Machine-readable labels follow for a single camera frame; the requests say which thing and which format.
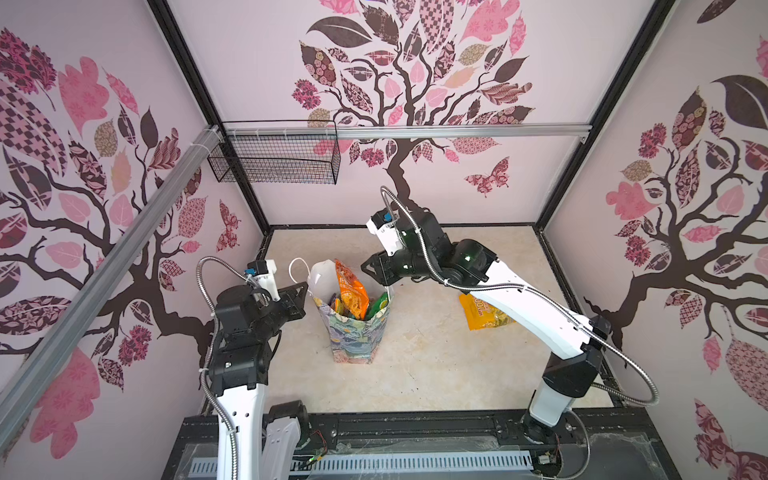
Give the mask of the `green white snack bag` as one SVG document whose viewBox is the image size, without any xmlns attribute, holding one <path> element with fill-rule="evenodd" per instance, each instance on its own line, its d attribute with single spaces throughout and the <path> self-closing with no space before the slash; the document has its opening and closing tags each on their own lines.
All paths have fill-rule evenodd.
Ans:
<svg viewBox="0 0 768 480">
<path fill-rule="evenodd" d="M 373 301 L 369 305 L 365 320 L 370 321 L 374 319 L 382 310 L 385 310 L 390 303 L 390 296 L 387 292 L 384 292 L 380 297 Z"/>
</svg>

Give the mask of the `yellow mango snack bag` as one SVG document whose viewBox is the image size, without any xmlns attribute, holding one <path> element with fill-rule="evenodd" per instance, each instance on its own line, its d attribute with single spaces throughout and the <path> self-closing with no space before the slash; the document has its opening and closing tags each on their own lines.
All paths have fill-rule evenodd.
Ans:
<svg viewBox="0 0 768 480">
<path fill-rule="evenodd" d="M 472 295 L 461 294 L 459 302 L 470 331 L 499 328 L 514 322 L 510 316 L 501 310 Z"/>
</svg>

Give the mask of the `patterned paper gift bag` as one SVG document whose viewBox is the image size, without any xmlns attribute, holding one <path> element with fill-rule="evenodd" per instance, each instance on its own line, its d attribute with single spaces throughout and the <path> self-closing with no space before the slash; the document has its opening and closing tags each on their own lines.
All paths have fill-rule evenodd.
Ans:
<svg viewBox="0 0 768 480">
<path fill-rule="evenodd" d="M 370 321 L 356 320 L 348 317 L 346 312 L 344 316 L 340 316 L 329 306 L 333 296 L 339 297 L 334 260 L 309 265 L 300 257 L 293 259 L 288 266 L 288 273 L 293 281 L 297 279 L 299 265 L 303 265 L 307 270 L 309 295 L 328 331 L 334 361 L 350 364 L 372 363 L 383 339 L 391 312 L 392 289 L 362 282 L 370 298 L 370 304 L 387 292 L 390 296 L 388 307 Z"/>
</svg>

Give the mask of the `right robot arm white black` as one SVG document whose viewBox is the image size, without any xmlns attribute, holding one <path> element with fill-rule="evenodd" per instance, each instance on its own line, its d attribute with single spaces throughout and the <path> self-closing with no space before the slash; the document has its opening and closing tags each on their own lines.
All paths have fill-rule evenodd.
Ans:
<svg viewBox="0 0 768 480">
<path fill-rule="evenodd" d="M 555 302 L 483 244 L 451 241 L 430 211 L 409 210 L 389 188 L 381 187 L 380 195 L 385 207 L 367 223 L 383 247 L 362 266 L 370 277 L 382 286 L 403 278 L 431 280 L 469 294 L 509 316 L 549 348 L 550 361 L 529 404 L 528 423 L 555 427 L 574 401 L 595 387 L 607 351 L 640 376 L 650 396 L 639 399 L 609 386 L 603 391 L 643 407 L 658 404 L 660 393 L 651 376 L 610 344 L 608 322 Z"/>
</svg>

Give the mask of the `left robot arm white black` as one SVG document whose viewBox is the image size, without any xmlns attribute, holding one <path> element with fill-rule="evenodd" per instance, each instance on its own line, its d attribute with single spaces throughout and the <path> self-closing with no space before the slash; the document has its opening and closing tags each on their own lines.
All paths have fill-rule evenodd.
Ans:
<svg viewBox="0 0 768 480">
<path fill-rule="evenodd" d="M 304 318 L 308 293 L 304 282 L 278 287 L 276 271 L 272 260 L 240 272 L 215 256 L 196 266 L 214 326 L 200 380 L 218 417 L 219 479 L 287 479 L 296 449 L 311 435 L 302 401 L 266 405 L 283 327 Z"/>
</svg>

